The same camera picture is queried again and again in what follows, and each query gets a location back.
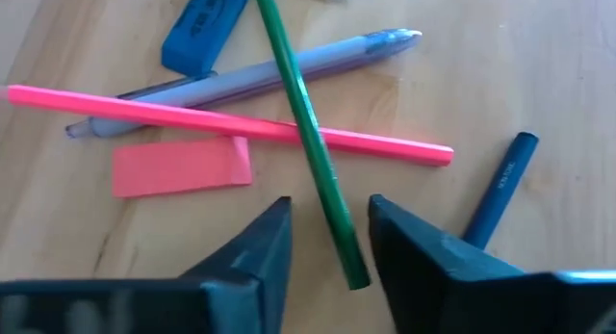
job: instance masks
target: blue eraser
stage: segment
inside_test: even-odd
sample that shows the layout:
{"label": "blue eraser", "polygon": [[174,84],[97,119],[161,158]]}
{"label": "blue eraser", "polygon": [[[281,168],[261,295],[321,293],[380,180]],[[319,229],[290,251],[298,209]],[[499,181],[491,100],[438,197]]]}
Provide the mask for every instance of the blue eraser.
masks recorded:
{"label": "blue eraser", "polygon": [[246,2],[190,0],[163,43],[163,65],[186,76],[209,72]]}

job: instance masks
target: wood grain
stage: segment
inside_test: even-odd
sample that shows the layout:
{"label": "wood grain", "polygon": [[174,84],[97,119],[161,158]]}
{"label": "wood grain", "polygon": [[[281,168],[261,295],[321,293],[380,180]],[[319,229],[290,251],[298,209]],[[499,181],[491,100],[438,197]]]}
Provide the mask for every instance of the wood grain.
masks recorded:
{"label": "wood grain", "polygon": [[[106,95],[175,78],[159,52],[186,1],[0,0],[0,78]],[[509,141],[529,130],[541,142],[489,252],[526,270],[616,267],[616,0],[277,1],[297,50],[384,28],[425,35],[392,61],[309,85],[322,126],[456,150],[439,169],[334,153],[367,257],[371,193],[458,234]],[[250,0],[216,70],[270,57]],[[292,119],[282,92],[221,110]],[[118,200],[114,147],[202,135],[68,141],[78,118],[0,105],[0,278],[174,276],[291,195],[284,331],[393,330],[377,283],[347,291],[298,148],[252,142],[249,188]]]}

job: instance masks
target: pencil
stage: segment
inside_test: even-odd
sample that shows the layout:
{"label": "pencil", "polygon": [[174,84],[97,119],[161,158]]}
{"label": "pencil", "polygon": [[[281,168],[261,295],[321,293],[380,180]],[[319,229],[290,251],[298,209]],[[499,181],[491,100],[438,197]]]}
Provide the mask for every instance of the pencil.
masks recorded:
{"label": "pencil", "polygon": [[538,142],[539,139],[529,132],[520,132],[511,142],[462,236],[463,241],[480,249],[485,248],[516,191]]}
{"label": "pencil", "polygon": [[[3,97],[14,105],[24,107],[43,108],[156,126],[186,128],[251,139],[301,143],[297,126],[288,122],[231,116],[22,85],[0,87],[0,108],[2,108]],[[453,158],[453,149],[444,145],[329,128],[320,128],[319,131],[327,146],[336,150],[400,159],[435,167],[447,166]]]}
{"label": "pencil", "polygon": [[317,185],[321,206],[338,250],[346,282],[352,290],[370,285],[371,280],[355,235],[350,213],[338,185],[334,167],[319,133],[317,117],[312,109],[295,55],[274,0],[257,0],[266,26],[274,58],[291,103],[308,164]]}

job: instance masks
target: sticky note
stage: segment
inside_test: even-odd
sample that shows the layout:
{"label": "sticky note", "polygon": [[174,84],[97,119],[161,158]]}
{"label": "sticky note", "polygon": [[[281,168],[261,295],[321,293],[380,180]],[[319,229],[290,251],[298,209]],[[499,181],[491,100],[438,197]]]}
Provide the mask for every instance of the sticky note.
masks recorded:
{"label": "sticky note", "polygon": [[250,185],[248,141],[220,136],[122,146],[114,152],[112,181],[122,198]]}

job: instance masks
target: dark blue pencil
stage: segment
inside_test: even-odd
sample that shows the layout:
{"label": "dark blue pencil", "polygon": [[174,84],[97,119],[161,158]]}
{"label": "dark blue pencil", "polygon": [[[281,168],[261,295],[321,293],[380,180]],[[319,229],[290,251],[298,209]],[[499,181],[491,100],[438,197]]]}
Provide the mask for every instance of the dark blue pencil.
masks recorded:
{"label": "dark blue pencil", "polygon": [[516,191],[538,142],[539,139],[533,134],[521,132],[509,145],[462,240],[477,248],[485,248]]}

